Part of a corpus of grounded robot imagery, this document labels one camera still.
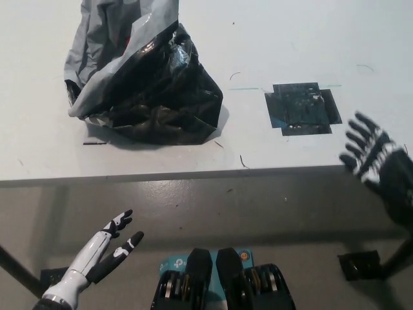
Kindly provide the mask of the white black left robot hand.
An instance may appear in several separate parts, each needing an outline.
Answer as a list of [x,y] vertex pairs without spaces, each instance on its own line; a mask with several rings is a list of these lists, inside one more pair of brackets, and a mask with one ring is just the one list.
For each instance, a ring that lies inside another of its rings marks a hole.
[[132,221],[132,213],[131,209],[122,212],[97,231],[77,254],[61,281],[50,286],[43,298],[62,300],[71,308],[75,308],[80,293],[90,284],[100,282],[117,268],[144,237],[142,231],[135,233],[112,254],[103,258],[110,242],[119,237],[119,232]]

